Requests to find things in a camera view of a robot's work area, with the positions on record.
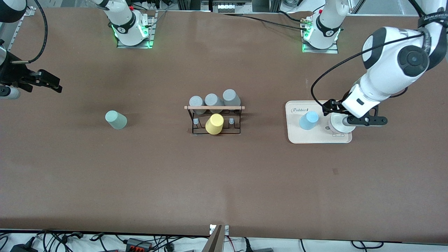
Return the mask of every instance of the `rectangular white tray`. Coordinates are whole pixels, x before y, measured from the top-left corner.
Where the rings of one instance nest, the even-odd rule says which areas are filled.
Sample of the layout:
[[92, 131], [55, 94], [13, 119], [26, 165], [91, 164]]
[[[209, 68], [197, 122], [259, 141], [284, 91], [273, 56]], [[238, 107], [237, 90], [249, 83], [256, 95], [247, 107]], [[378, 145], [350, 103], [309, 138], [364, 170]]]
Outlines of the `rectangular white tray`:
[[[291, 143], [350, 143], [352, 140], [351, 132], [338, 134], [330, 130], [330, 115], [323, 116], [322, 107], [313, 100], [291, 100], [286, 103], [285, 109], [288, 138]], [[311, 130], [304, 130], [300, 127], [299, 120], [309, 111], [316, 112], [319, 121]]]

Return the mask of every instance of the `yellow cup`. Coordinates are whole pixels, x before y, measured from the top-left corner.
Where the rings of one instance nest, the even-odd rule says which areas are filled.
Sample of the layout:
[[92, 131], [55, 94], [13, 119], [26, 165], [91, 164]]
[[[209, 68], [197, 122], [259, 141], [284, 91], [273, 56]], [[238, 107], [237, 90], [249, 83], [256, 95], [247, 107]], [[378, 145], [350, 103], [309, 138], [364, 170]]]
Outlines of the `yellow cup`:
[[212, 135], [217, 135], [223, 130], [224, 118], [220, 114], [211, 115], [205, 124], [205, 129]]

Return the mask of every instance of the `red wire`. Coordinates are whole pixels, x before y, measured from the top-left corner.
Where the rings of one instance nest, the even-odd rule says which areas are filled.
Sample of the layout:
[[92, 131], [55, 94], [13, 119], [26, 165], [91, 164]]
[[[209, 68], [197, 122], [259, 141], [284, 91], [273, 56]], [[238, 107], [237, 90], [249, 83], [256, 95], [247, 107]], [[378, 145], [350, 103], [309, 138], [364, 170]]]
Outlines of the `red wire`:
[[233, 246], [233, 242], [232, 242], [232, 239], [230, 239], [230, 237], [227, 235], [227, 239], [228, 239], [228, 241], [230, 242], [230, 244], [231, 244], [231, 246], [232, 246], [232, 248], [233, 248], [233, 252], [237, 252], [236, 250], [235, 250], [235, 247]]

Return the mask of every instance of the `brown table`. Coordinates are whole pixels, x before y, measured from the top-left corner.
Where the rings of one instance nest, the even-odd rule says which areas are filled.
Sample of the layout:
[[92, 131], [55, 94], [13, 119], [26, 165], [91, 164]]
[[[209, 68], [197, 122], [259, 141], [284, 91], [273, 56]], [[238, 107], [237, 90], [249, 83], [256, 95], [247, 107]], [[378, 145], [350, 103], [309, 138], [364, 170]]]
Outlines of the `brown table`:
[[[47, 48], [29, 67], [64, 90], [1, 101], [1, 227], [448, 242], [446, 61], [381, 104], [385, 127], [349, 144], [287, 137], [287, 101], [311, 100], [377, 28], [416, 18], [347, 17], [340, 53], [320, 55], [296, 30], [202, 12], [169, 12], [151, 50], [116, 49], [101, 10], [45, 11]], [[42, 17], [27, 17], [13, 53], [34, 57], [42, 37]], [[316, 95], [341, 98], [364, 73], [353, 60]], [[227, 88], [246, 106], [242, 134], [191, 135], [189, 98]], [[125, 129], [106, 123], [111, 109]]]

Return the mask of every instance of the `cup rack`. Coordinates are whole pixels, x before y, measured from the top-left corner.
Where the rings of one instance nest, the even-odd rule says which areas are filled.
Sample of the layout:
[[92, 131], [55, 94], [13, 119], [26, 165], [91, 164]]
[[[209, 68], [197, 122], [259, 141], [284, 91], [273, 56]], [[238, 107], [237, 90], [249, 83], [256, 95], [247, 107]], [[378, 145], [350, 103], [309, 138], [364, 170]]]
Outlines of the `cup rack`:
[[[216, 109], [222, 111], [219, 113], [224, 117], [224, 126], [220, 134], [241, 134], [241, 113], [245, 109], [244, 106], [185, 106], [184, 109], [188, 111], [191, 118], [191, 133], [194, 135], [208, 134], [205, 129], [205, 124], [214, 113], [210, 109]], [[206, 109], [203, 114], [196, 114], [194, 111], [199, 109]], [[229, 119], [233, 118], [234, 123], [230, 124]]]

